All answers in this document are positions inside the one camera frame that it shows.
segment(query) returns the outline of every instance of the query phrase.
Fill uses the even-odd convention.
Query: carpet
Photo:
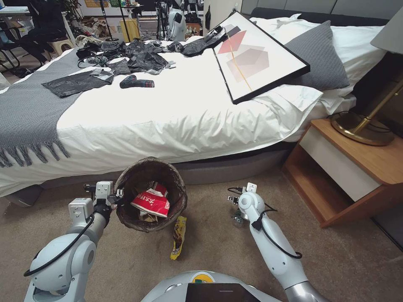
[[[116,214],[101,238],[86,301],[140,301],[160,280],[189,270],[211,270],[243,280],[286,301],[249,229],[235,228],[227,188],[257,184],[296,251],[312,285],[333,302],[403,301],[403,254],[369,219],[320,229],[315,217],[278,168],[244,181],[187,186],[188,218],[182,254],[170,260],[173,225],[145,234],[127,229]],[[23,277],[37,251],[70,226],[67,205],[86,197],[82,184],[45,190],[31,208],[11,204],[0,218],[3,299],[25,297]]]

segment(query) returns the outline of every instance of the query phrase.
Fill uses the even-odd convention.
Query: wooden desk
[[[371,217],[403,201],[403,139],[364,145],[313,120],[283,172],[321,227]]]

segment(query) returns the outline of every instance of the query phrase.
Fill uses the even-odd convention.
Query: yellow snack wrapper
[[[179,216],[175,222],[175,229],[173,231],[173,250],[171,253],[171,259],[176,260],[182,251],[182,245],[185,241],[186,232],[186,217]]]

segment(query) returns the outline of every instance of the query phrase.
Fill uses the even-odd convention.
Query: gray pillow
[[[332,40],[330,21],[326,21],[285,44],[285,47],[311,65],[311,72],[289,81],[288,84],[303,85],[318,90],[348,86],[347,74]]]

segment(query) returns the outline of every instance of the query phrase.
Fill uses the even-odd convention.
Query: drawer
[[[309,128],[299,144],[353,201],[361,199],[381,185],[314,127]]]

